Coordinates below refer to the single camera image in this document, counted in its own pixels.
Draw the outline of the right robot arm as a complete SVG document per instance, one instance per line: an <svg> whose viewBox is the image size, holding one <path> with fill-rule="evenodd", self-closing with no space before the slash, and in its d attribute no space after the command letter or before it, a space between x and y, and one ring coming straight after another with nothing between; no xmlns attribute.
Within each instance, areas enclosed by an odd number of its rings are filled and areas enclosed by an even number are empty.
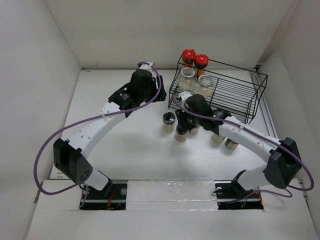
<svg viewBox="0 0 320 240"><path fill-rule="evenodd" d="M292 179L302 168L296 142L287 137L284 140L264 135L243 124L229 111L212 109L200 94L185 91L175 95L179 106L177 132L185 133L196 127L212 132L216 142L234 143L250 150L264 165L251 170L241 170L227 188L238 198L248 197L256 188L272 185L287 191Z"/></svg>

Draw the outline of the red lid sauce jar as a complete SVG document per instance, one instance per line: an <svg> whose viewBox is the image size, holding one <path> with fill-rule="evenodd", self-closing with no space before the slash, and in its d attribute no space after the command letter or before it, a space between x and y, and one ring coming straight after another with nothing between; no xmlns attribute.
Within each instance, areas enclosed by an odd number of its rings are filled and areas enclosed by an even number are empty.
<svg viewBox="0 0 320 240"><path fill-rule="evenodd" d="M194 58L194 67L196 68L196 76L199 77L205 73L205 69L209 63L209 57L205 54L197 54Z"/></svg>
<svg viewBox="0 0 320 240"><path fill-rule="evenodd" d="M181 62L183 67L193 68L196 55L197 54L194 49L185 49L181 55Z"/></svg>

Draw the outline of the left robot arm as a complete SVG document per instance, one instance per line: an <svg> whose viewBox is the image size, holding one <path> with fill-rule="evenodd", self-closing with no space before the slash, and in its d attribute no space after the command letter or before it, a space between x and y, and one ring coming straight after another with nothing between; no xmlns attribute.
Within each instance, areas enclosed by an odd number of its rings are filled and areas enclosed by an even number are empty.
<svg viewBox="0 0 320 240"><path fill-rule="evenodd" d="M122 122L143 102L162 102L166 99L163 77L154 77L145 69L133 72L130 82L114 92L100 111L76 134L53 144L54 166L77 185L87 185L100 198L112 191L112 180L94 169L88 157L94 147L118 123Z"/></svg>

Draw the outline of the clear glass jar front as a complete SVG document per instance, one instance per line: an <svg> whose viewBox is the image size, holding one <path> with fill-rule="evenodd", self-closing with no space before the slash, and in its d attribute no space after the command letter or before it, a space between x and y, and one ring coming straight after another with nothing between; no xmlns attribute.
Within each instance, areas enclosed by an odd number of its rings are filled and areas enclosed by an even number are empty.
<svg viewBox="0 0 320 240"><path fill-rule="evenodd" d="M208 98L213 94L214 82L211 76L202 74L197 79L197 87L194 90L194 94L202 95L204 98Z"/></svg>

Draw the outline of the clear glass jar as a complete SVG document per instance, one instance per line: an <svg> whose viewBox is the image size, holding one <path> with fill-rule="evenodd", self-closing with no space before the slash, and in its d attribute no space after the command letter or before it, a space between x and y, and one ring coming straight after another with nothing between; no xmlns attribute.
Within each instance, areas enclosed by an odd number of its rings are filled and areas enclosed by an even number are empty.
<svg viewBox="0 0 320 240"><path fill-rule="evenodd" d="M214 82L211 76L202 74L197 79L197 87L194 90L194 94L202 95L204 98L208 98L213 94Z"/></svg>
<svg viewBox="0 0 320 240"><path fill-rule="evenodd" d="M196 85L196 72L192 67L184 67L180 70L178 86L183 91L192 91Z"/></svg>

